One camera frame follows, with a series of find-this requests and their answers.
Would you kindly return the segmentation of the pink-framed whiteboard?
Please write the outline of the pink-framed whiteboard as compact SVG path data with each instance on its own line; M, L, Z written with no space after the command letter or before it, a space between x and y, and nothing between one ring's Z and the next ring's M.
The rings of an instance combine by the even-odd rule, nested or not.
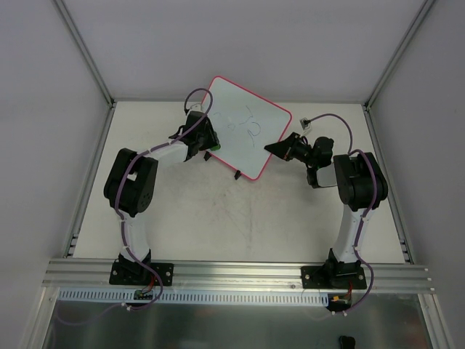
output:
M266 145L281 140L290 111L222 76L215 76L202 100L219 139L210 154L250 180L258 180L271 154Z

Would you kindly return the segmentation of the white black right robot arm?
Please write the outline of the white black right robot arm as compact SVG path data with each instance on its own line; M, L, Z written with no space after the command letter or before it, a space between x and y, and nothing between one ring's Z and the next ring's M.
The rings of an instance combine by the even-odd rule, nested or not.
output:
M121 226L123 246L118 265L136 275L149 271L151 251L140 215L151 204L158 170L218 147L219 139L207 114L186 111L186 122L166 142L140 153L120 149L104 186L104 197Z

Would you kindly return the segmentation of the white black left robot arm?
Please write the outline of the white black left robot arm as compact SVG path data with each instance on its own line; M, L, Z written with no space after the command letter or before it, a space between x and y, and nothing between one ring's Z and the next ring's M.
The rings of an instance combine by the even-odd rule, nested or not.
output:
M360 266L361 242L372 213L387 198L388 185L377 160L360 150L333 155L334 141L319 137L313 145L293 132L286 139L264 149L284 161L296 159L307 168L312 188L337 188L344 205L339 234L325 264L328 269L342 268L352 273Z

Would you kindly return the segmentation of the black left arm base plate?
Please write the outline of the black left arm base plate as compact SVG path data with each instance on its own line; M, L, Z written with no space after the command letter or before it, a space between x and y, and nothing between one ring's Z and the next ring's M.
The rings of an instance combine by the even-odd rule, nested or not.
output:
M350 271L334 271L323 265L301 267L301 279L304 289L367 289L367 282L363 268Z

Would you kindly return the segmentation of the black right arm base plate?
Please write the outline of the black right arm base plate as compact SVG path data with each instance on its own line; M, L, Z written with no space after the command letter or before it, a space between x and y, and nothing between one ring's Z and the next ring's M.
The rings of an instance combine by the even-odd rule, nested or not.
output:
M154 276L151 271L141 265L129 262L114 262L110 272L109 284L116 286L148 286L154 281L155 286L171 286L174 275L174 265L166 262L151 262L150 268L153 269L161 280Z

